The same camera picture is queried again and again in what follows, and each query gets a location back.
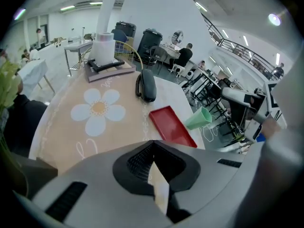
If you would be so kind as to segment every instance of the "ceiling light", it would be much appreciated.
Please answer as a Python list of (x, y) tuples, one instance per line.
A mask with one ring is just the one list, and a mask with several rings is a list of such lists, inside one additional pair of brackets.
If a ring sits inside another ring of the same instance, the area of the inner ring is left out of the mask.
[(99, 5), (99, 4), (103, 4), (103, 2), (90, 2), (91, 5)]
[(279, 62), (280, 62), (280, 54), (277, 53), (275, 64), (279, 65)]
[(231, 75), (232, 75), (233, 73), (231, 72), (230, 68), (229, 67), (226, 67), (226, 68), (228, 69), (229, 73), (231, 73)]
[(210, 59), (211, 59), (213, 62), (215, 62), (215, 63), (216, 63), (216, 61), (214, 61), (214, 59), (213, 59), (212, 57), (210, 57)]
[(20, 10), (20, 12), (15, 16), (15, 20), (19, 19), (26, 9)]
[(74, 8), (74, 7), (75, 7), (75, 6), (72, 5), (72, 6), (68, 6), (68, 7), (65, 7), (65, 8), (61, 8), (60, 10), (61, 10), (61, 11), (65, 11), (65, 10), (72, 9), (72, 8)]
[(247, 42), (246, 36), (243, 36), (243, 37), (244, 37), (244, 41), (245, 41), (245, 43), (246, 43), (246, 46), (249, 46), (249, 45), (248, 45), (248, 42)]
[(273, 14), (273, 13), (271, 13), (271, 14), (268, 15), (268, 19), (275, 26), (279, 26), (281, 24), (280, 18), (277, 15)]
[(227, 35), (226, 31), (224, 31), (223, 29), (222, 29), (222, 31), (224, 32), (225, 36), (226, 36), (227, 38), (229, 38), (229, 36)]
[(207, 10), (206, 10), (203, 6), (201, 6), (198, 2), (196, 2), (195, 4), (196, 4), (196, 6), (200, 7), (200, 8), (203, 9), (205, 12), (207, 12)]

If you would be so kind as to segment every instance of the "roll of paper towels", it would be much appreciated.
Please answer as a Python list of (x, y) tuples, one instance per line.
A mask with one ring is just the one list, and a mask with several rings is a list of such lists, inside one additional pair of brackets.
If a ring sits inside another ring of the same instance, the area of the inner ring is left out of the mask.
[(93, 41), (90, 59), (95, 58), (97, 65), (113, 63), (115, 52), (115, 40), (113, 33), (102, 33), (96, 35)]

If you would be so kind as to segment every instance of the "computer monitor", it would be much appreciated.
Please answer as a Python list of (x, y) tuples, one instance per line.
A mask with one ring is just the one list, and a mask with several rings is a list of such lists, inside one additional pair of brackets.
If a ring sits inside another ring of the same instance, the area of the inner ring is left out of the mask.
[(175, 46), (175, 47), (174, 47), (174, 50), (178, 50), (178, 51), (179, 51), (180, 49), (181, 49), (181, 48), (178, 47), (178, 46)]

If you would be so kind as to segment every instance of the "red tray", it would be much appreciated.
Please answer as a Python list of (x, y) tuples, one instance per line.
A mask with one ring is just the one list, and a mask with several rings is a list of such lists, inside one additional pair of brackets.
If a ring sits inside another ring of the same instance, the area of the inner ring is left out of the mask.
[(189, 135), (171, 106), (166, 106), (149, 113), (157, 131), (163, 140), (197, 148), (196, 143)]

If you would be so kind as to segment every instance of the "green plant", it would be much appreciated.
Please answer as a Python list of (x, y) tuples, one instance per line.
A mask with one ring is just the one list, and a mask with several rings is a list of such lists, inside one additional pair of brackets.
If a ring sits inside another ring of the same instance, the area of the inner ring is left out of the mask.
[(15, 75), (18, 69), (17, 64), (8, 60), (0, 66), (0, 115), (2, 115), (4, 108), (14, 104), (21, 82), (21, 77)]

